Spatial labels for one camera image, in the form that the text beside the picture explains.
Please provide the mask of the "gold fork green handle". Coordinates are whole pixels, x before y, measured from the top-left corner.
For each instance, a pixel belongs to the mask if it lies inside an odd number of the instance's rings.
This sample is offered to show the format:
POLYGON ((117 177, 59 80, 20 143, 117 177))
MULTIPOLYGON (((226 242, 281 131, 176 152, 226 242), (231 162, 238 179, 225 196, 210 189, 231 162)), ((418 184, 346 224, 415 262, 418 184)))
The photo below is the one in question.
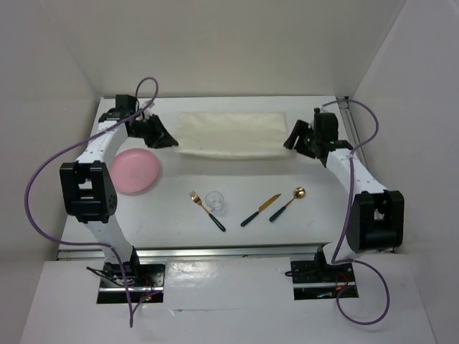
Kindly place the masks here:
POLYGON ((192 191, 190 194, 190 197, 192 201, 197 205, 200 206, 208 215, 208 217, 215 223, 217 228, 222 231, 226 232, 226 228, 223 226, 223 224, 204 206, 202 203, 201 198, 198 196, 198 194, 195 191, 192 191))

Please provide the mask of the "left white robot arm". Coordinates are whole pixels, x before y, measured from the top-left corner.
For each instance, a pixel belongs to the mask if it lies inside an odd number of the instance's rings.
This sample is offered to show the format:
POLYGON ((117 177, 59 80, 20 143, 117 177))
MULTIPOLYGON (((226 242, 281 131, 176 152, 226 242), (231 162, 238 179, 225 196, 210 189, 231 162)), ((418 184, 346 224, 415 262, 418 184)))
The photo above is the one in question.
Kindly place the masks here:
POLYGON ((125 238, 115 217, 118 197, 109 166, 127 138, 142 138, 153 149, 177 146, 157 115, 142 120, 123 120, 132 116, 138 100, 132 95, 116 95, 115 107, 98 120, 96 138, 74 162, 60 167, 65 209, 83 223, 102 246, 105 268, 126 286, 141 279, 136 249, 125 238))

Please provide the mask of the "cream cloth placemat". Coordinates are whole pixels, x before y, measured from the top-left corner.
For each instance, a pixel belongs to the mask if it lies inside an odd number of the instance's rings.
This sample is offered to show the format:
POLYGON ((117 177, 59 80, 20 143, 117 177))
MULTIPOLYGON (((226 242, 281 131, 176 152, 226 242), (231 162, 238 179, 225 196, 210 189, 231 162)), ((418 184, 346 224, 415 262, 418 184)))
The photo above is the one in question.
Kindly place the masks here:
POLYGON ((182 113, 174 150, 182 155, 220 160, 287 158, 286 116, 280 112, 182 113))

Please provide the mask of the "pink plastic plate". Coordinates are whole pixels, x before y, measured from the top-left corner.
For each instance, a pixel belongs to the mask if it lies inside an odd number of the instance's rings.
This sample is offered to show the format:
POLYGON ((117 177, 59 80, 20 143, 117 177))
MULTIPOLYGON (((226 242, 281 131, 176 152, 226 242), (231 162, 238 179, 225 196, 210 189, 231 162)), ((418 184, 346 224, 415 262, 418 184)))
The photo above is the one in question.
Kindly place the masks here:
POLYGON ((155 183, 160 170, 160 160, 151 151, 142 148, 119 153, 109 168, 114 188, 122 194, 145 191, 155 183))

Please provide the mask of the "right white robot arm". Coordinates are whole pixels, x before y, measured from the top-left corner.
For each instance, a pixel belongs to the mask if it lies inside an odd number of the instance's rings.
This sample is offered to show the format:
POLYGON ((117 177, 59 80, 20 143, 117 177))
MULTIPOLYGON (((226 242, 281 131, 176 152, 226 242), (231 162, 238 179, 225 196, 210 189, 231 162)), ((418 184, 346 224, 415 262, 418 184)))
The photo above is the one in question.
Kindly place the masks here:
POLYGON ((318 248, 313 273, 330 280, 338 266, 366 252, 400 247, 404 234, 404 196, 378 182, 355 155, 355 148, 339 139, 333 113, 314 110, 312 123, 298 120, 284 147, 319 160, 348 192, 344 226, 339 238, 318 248))

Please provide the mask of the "gold knife green handle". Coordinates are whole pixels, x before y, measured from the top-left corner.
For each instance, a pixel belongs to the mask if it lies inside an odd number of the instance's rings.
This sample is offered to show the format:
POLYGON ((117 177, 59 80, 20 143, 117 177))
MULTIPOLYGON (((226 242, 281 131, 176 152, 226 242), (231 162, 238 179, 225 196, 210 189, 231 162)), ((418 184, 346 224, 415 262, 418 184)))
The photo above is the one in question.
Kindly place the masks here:
POLYGON ((247 226, 255 217, 257 217, 262 211, 264 211, 267 207, 269 207, 269 205, 271 205, 274 201, 276 201, 280 196, 281 194, 278 193, 272 196, 271 198, 269 198, 265 203, 263 203, 262 205, 258 207, 258 210, 255 213, 253 213, 252 215, 247 217, 244 221, 242 221, 240 223, 240 226, 241 227, 247 226))

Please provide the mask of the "gold spoon green handle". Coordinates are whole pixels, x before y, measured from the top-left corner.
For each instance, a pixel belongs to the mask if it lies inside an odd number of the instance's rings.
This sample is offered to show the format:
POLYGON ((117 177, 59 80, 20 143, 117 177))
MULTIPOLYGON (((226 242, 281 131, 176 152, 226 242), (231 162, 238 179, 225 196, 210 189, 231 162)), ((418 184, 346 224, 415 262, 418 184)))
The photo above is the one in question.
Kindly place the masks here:
POLYGON ((306 196, 306 190, 303 187, 298 187, 293 192, 292 199, 286 203, 283 207, 278 209, 270 218, 269 222, 274 222, 277 218, 291 205, 291 203, 297 199, 303 199, 306 196))

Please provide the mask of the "clear plastic cup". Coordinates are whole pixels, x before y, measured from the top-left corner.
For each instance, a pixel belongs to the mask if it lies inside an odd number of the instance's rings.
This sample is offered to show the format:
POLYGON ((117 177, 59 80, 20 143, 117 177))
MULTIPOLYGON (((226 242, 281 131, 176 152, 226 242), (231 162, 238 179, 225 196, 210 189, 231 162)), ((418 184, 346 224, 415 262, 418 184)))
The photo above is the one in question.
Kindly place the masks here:
POLYGON ((214 216, 224 216, 226 214, 226 203, 222 193, 211 191, 205 196, 205 204, 214 216))

